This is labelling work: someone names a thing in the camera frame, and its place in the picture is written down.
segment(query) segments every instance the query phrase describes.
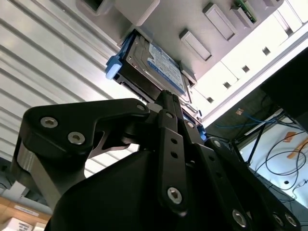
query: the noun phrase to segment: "black cable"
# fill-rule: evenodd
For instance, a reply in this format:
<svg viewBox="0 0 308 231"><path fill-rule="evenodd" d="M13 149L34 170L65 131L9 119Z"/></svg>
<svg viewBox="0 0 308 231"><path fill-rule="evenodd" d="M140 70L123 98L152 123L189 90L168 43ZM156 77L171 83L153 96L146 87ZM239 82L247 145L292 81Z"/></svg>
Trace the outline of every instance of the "black cable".
<svg viewBox="0 0 308 231"><path fill-rule="evenodd" d="M271 156L267 161L269 161L270 159L272 159L272 158L274 158L274 157L276 157L276 156L278 156L278 155L281 155L281 154L284 154L284 153L291 153L291 152L300 153L298 150L284 151L284 152L277 153L277 154ZM265 163L266 163L266 161L263 162L263 163L255 170L255 175L256 175L256 173L258 172L258 170L259 170L263 165L265 165Z"/></svg>
<svg viewBox="0 0 308 231"><path fill-rule="evenodd" d="M293 135L290 135L290 136L288 136L288 137L285 137L285 138L283 138L282 140L280 140L280 141L278 141L277 143L275 143L275 144L271 147L271 149L269 150L269 152L267 153L267 155L266 155L266 157L265 157L265 165L266 165L266 167L268 168L267 161L268 161L268 157L269 157L271 151L273 151L273 149L274 149L278 144L280 144L281 142L285 141L286 139L288 139L288 138L290 138L290 137L293 137L293 136L296 136L296 135L299 135L299 134L302 134L302 133L304 133L304 131L299 132L299 133L296 133L296 134L293 134Z"/></svg>
<svg viewBox="0 0 308 231"><path fill-rule="evenodd" d="M293 137L293 136L296 136L296 135L301 134L301 133L304 133L304 131L303 131L303 132L296 133L296 134L293 134L293 135L291 135L291 136L289 136L289 137ZM274 149L274 147L276 147L279 143L283 142L285 139L287 139L287 138L289 138L289 137L286 137L286 138L284 138L283 140L280 140L279 142L277 142L277 143L270 149L270 151L268 152L268 154L266 155L266 158L265 158L265 166L266 166L267 170L268 170L270 173L274 174L274 175L278 175L278 176L288 176L288 175L291 175L291 174L293 174L293 173L296 173L295 181L294 181L294 183L292 184L291 187L289 187L289 188L287 188L287 189L282 189L282 188L280 188L280 187L277 187L277 188L279 188L279 189L281 189L281 190L284 190L284 191L290 190L291 188L293 188L293 187L296 185L297 180L298 180L299 170L306 164L306 161L307 161L306 155L303 154L301 151L303 150L303 148L306 146L306 144L307 144L308 142L306 142L306 143L301 147L301 149L298 151L298 155L297 155L297 159L296 159L296 171L295 171L295 172L293 172L293 173L288 173L288 174L279 174L279 173L275 173L275 172L273 172L273 171L271 171L271 170L269 169L268 160L269 160L269 155L270 155L271 151L272 151L272 150ZM302 166L301 166L300 168L298 167L299 154L302 154L302 155L304 156L304 158L305 158L305 161L304 161L304 163L302 164Z"/></svg>
<svg viewBox="0 0 308 231"><path fill-rule="evenodd" d="M286 125L295 125L295 123L291 122L291 123L287 123L287 122L283 122L283 121L280 121L280 120L277 120L278 123L281 123L281 124L286 124Z"/></svg>
<svg viewBox="0 0 308 231"><path fill-rule="evenodd" d="M255 151L256 151L256 149L257 149L257 146L258 146L258 144L259 144L259 141L260 141L260 139L261 139L261 136L262 136L262 134L263 134L263 131L264 131L264 128L266 127L266 124L264 124L264 125L262 125L261 126L261 130L260 130L260 132L259 132L259 134L258 134L258 137L257 137L257 139L256 139L256 141L255 141L255 144L254 144L254 146L253 146L253 148L252 148L252 151L251 151L251 153L250 153L250 155L249 155L249 157L248 157L248 160L247 160L247 164L248 165L250 165L250 162L251 162L251 160L252 160L252 157L254 156L254 154L255 154Z"/></svg>
<svg viewBox="0 0 308 231"><path fill-rule="evenodd" d="M281 122L281 121L279 121L279 120L276 120L276 124L283 125L283 126L286 126L286 127L289 127L289 128L299 129L299 130L303 131L302 128L289 125L289 124L284 123L284 122Z"/></svg>
<svg viewBox="0 0 308 231"><path fill-rule="evenodd" d="M236 142L236 143L241 143L241 142L243 142L244 140L246 140L248 137L252 136L253 134L260 132L261 128L262 128L262 126L261 126L261 127L258 127L257 129L255 129L254 131L252 131L251 133L249 133L249 134L246 135L246 136L245 136L245 135L241 136L240 138L238 138L237 140L235 140L235 142Z"/></svg>
<svg viewBox="0 0 308 231"><path fill-rule="evenodd" d="M300 187L303 187L305 184L307 184L308 183L308 180L304 180L304 183L302 184L302 185L297 185L297 186L295 186L294 188L293 188L293 190L292 190L292 193L295 195L295 197L297 198L297 195L294 193L294 191L296 190L296 189L299 189Z"/></svg>
<svg viewBox="0 0 308 231"><path fill-rule="evenodd" d="M5 189L8 189L8 187L6 187L3 183L0 183Z"/></svg>
<svg viewBox="0 0 308 231"><path fill-rule="evenodd" d="M275 189L274 187L276 187L275 185L270 185L269 187L268 187L268 189L270 190L270 189L273 189L273 190L275 190L276 192L278 192L279 194L281 194L282 196L285 196L285 197L287 197L288 199L289 199L289 196L287 195L287 194L284 194L284 193L282 193L281 191L278 191L277 189ZM290 209L291 209L291 212L293 213L293 208L292 208L292 201L295 201L296 200L296 198L292 198L292 199L289 199L289 200L282 200L282 199L279 199L279 201L281 202L281 203L290 203Z"/></svg>
<svg viewBox="0 0 308 231"><path fill-rule="evenodd" d="M306 142L302 147L301 147L301 149L299 150L299 154L301 153L301 151L304 149L304 147L306 146L308 144L308 142ZM290 173L276 173L276 172L273 172L273 171L271 171L270 169L269 169L269 167L268 167L268 165L267 165L267 162L266 162L266 168L267 168L267 170L270 172L270 173L272 173L272 174L274 174L274 175L277 175L277 176L290 176L290 175L292 175L292 174L294 174L294 173L296 173L299 169L298 169L298 161L299 161L299 154L298 154L298 156L297 156L297 159L296 159L296 169L295 169L295 171L291 171ZM304 158L305 158L305 160L304 160L304 163L302 164L302 166L306 163L306 161L307 161L307 157L306 157L306 155L304 154Z"/></svg>
<svg viewBox="0 0 308 231"><path fill-rule="evenodd" d="M236 140L236 138L242 133L243 129L245 128L245 125L246 125L248 122L249 122L249 119L246 120L246 122L243 124L241 130L240 130L240 131L234 136L234 138L231 139L231 140L234 140L234 141Z"/></svg>

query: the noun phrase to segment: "blue label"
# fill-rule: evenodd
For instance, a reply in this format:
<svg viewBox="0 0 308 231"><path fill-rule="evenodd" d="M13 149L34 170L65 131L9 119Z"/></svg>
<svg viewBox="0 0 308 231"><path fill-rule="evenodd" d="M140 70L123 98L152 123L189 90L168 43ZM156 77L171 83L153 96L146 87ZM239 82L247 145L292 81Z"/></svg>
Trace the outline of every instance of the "blue label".
<svg viewBox="0 0 308 231"><path fill-rule="evenodd" d="M178 86L176 85L171 79L168 78L163 72L161 72L158 67L156 67L153 63L148 61L148 64L150 65L151 68L153 68L158 74L160 74L162 77L164 77L165 80L167 80L173 87L175 87L181 94L185 95L185 92Z"/></svg>

